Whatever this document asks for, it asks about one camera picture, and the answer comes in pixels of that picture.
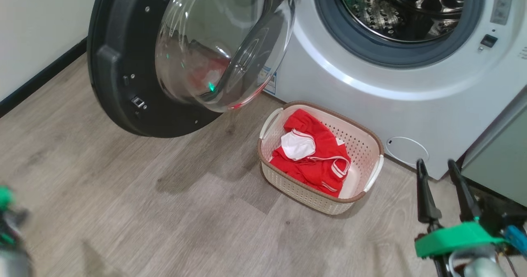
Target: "cable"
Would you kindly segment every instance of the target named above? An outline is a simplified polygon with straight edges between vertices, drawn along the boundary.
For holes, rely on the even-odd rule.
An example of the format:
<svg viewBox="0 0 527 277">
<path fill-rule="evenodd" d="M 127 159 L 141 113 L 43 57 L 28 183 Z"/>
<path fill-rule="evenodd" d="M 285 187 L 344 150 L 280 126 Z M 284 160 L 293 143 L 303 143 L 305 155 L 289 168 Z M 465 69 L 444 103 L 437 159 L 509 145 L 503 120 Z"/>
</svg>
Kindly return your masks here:
<svg viewBox="0 0 527 277">
<path fill-rule="evenodd" d="M 512 273 L 514 274 L 514 277 L 518 277 L 518 273 L 516 273 L 516 269 L 514 269 L 514 265 L 512 264 L 511 259 L 508 258 L 508 255 L 506 255 L 505 253 L 503 253 L 503 255 L 507 259 L 508 265 L 511 266 L 511 270 L 512 270 Z"/>
</svg>

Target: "wooden floor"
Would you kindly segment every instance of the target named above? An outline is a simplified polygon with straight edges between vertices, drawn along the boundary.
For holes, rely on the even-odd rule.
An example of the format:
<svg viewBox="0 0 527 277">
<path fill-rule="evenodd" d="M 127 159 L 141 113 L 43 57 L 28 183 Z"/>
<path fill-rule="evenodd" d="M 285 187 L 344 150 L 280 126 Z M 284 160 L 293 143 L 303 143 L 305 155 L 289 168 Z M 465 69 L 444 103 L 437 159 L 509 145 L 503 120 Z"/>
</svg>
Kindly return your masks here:
<svg viewBox="0 0 527 277">
<path fill-rule="evenodd" d="M 104 114 L 79 58 L 0 119 L 0 180 L 32 212 L 23 231 L 37 276 L 435 276 L 415 256 L 425 226 L 406 168 L 386 161 L 339 216 L 265 181 L 257 133 L 279 106 L 262 95 L 234 121 L 224 114 L 185 137 L 137 137 Z M 442 223 L 458 223 L 453 185 L 431 188 Z"/>
</svg>

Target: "stainless steel drum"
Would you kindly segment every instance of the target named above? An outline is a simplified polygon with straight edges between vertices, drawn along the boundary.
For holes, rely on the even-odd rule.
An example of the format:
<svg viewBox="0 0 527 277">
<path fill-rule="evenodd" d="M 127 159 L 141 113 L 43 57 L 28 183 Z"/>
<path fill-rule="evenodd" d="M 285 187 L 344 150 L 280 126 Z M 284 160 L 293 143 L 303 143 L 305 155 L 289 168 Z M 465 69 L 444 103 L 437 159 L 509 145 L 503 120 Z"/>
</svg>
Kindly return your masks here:
<svg viewBox="0 0 527 277">
<path fill-rule="evenodd" d="M 359 24 L 403 43 L 437 39 L 459 22 L 463 0 L 342 0 Z"/>
</svg>

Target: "front-load washing machine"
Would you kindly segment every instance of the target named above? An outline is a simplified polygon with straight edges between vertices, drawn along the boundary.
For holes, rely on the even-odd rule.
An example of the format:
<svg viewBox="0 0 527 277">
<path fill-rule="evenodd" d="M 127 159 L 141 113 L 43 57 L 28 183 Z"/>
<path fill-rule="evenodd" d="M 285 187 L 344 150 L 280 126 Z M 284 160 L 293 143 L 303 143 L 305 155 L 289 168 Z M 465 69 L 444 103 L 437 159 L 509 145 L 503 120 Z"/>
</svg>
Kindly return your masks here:
<svg viewBox="0 0 527 277">
<path fill-rule="evenodd" d="M 525 86 L 525 0 L 96 0 L 93 89 L 134 134 L 176 137 L 262 90 L 373 130 L 432 177 Z"/>
</svg>

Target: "laundry basket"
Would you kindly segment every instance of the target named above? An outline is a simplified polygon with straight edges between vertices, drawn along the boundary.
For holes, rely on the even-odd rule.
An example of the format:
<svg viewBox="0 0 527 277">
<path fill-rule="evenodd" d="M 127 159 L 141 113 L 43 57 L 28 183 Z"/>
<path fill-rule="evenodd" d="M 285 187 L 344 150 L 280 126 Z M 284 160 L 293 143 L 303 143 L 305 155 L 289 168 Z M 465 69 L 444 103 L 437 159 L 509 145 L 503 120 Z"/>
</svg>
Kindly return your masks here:
<svg viewBox="0 0 527 277">
<path fill-rule="evenodd" d="M 269 162 L 273 151 L 280 146 L 280 138 L 286 134 L 284 123 L 298 109 L 305 110 L 321 121 L 346 144 L 352 164 L 338 198 L 297 181 Z M 292 102 L 271 113 L 260 131 L 258 155 L 263 174 L 271 185 L 298 202 L 331 215 L 348 210 L 354 202 L 364 197 L 384 163 L 384 148 L 373 132 L 340 114 L 307 102 Z"/>
</svg>

